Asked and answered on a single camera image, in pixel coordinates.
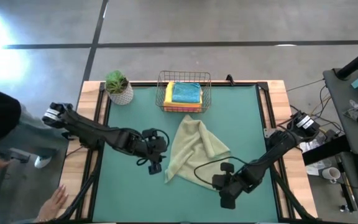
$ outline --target mug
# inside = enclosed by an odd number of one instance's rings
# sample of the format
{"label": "mug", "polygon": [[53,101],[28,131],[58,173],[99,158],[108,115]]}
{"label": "mug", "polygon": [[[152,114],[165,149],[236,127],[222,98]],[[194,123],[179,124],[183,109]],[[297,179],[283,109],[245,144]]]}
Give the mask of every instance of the mug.
{"label": "mug", "polygon": [[336,180],[341,177],[341,172],[335,167],[324,169],[321,173],[323,177],[329,180],[332,184],[336,183]]}

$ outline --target metal basket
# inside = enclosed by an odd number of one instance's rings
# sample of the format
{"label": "metal basket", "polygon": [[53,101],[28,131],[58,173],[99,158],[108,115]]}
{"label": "metal basket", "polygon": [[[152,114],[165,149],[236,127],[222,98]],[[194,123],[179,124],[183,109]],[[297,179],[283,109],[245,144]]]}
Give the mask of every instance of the metal basket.
{"label": "metal basket", "polygon": [[[183,108],[174,106],[164,106],[165,89],[168,82],[189,82],[199,83],[202,90],[203,104],[200,108]],[[157,97],[155,104],[162,111],[204,113],[211,106],[211,75],[208,72],[174,72],[161,71],[157,82]]]}

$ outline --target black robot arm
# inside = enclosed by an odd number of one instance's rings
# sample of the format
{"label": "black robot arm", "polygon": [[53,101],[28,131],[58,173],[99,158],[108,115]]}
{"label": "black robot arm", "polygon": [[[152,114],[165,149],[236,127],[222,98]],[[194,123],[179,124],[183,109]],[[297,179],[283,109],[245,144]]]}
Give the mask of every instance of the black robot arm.
{"label": "black robot arm", "polygon": [[278,161],[285,153],[301,142],[314,139],[319,125],[307,114],[298,112],[291,117],[284,131],[276,130],[265,138],[267,152],[259,159],[243,165],[237,172],[230,163],[221,163],[223,175],[213,175],[212,185],[219,190],[221,207],[235,209],[236,198],[241,192],[252,192],[261,182],[266,170]]}
{"label": "black robot arm", "polygon": [[51,103],[42,121],[53,128],[66,129],[71,136],[78,136],[84,147],[94,149],[106,142],[121,153],[150,161],[149,174],[161,172],[160,163],[164,158],[161,153],[167,151],[167,143],[164,137],[158,136],[158,129],[139,133],[130,128],[110,128],[79,115],[71,104],[64,103]]}

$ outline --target light green towel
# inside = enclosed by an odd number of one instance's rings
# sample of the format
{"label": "light green towel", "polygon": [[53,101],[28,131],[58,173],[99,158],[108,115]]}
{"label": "light green towel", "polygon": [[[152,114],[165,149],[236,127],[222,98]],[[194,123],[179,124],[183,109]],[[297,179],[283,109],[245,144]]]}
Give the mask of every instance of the light green towel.
{"label": "light green towel", "polygon": [[[194,175],[194,169],[207,162],[230,156],[230,150],[215,135],[208,131],[200,120],[193,120],[186,115],[181,121],[175,139],[172,143],[171,158],[165,170],[165,183],[173,176],[190,180],[196,184],[213,189],[212,186],[200,181]],[[221,162],[206,165],[197,169],[197,175],[211,183],[214,174],[223,174]]]}

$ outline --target concrete floor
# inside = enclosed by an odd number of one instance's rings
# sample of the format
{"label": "concrete floor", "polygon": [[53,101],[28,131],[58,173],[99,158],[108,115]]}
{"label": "concrete floor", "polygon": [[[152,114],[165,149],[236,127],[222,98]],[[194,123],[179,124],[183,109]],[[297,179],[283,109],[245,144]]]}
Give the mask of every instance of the concrete floor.
{"label": "concrete floor", "polygon": [[[1,50],[5,44],[90,44],[102,0],[0,0],[0,90],[42,116],[51,101],[78,100],[89,49]],[[99,43],[188,41],[358,40],[358,0],[110,0]],[[155,80],[161,70],[207,71],[213,79],[281,79],[293,88],[342,67],[358,45],[98,49],[90,80],[122,70],[130,80]],[[288,93],[310,112],[319,82]],[[339,122],[332,103],[323,117]],[[35,217],[57,187],[64,152],[42,170],[9,166],[0,191],[0,223]],[[358,223],[341,213],[339,186],[310,178],[323,220]]]}

